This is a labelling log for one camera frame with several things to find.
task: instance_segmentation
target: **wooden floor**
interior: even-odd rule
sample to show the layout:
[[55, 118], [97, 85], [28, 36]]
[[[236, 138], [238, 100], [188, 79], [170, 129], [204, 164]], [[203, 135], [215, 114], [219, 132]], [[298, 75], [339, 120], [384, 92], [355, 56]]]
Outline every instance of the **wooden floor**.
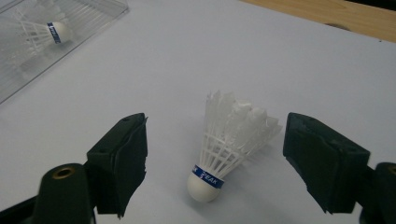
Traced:
[[396, 43], [396, 11], [344, 0], [242, 0]]

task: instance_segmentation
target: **shuttlecock cork base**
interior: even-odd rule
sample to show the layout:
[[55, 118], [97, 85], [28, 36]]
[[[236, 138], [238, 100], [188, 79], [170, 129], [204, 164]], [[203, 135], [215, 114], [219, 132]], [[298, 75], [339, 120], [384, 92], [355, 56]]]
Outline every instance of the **shuttlecock cork base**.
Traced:
[[216, 199], [222, 178], [277, 135], [282, 129], [277, 123], [264, 109], [235, 100], [232, 92], [209, 94], [200, 162], [187, 181], [190, 196], [206, 203]]

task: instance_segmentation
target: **clear plastic container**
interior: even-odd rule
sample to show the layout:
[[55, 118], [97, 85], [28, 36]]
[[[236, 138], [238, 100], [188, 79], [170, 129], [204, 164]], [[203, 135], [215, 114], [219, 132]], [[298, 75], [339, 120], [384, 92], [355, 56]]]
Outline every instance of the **clear plastic container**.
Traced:
[[[0, 5], [0, 104], [23, 86], [57, 63], [82, 42], [108, 26], [126, 12], [124, 0], [15, 0]], [[29, 46], [25, 39], [13, 36], [15, 31], [26, 35], [22, 23], [40, 24], [60, 21], [72, 32], [62, 44]]]

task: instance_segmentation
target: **blue band with white text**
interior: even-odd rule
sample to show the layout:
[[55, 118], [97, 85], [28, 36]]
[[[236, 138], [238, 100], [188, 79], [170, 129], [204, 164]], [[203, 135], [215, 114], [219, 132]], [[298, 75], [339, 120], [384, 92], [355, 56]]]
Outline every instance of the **blue band with white text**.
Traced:
[[61, 43], [61, 38], [58, 35], [58, 32], [56, 32], [55, 27], [53, 26], [52, 22], [47, 23], [49, 27], [49, 31], [52, 34], [53, 40], [55, 41], [55, 44], [60, 44]]
[[197, 165], [195, 165], [192, 169], [192, 173], [197, 175], [200, 179], [204, 180], [207, 184], [215, 189], [221, 189], [221, 186], [224, 184], [224, 181], [206, 172]]

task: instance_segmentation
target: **plastic netting of shuttlecock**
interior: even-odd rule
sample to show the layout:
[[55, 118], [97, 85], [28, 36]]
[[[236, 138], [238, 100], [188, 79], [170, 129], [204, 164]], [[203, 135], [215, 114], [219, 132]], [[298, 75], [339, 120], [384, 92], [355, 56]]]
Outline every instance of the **plastic netting of shuttlecock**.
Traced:
[[200, 165], [223, 178], [280, 132], [277, 123], [264, 109], [235, 100], [232, 92], [209, 94]]

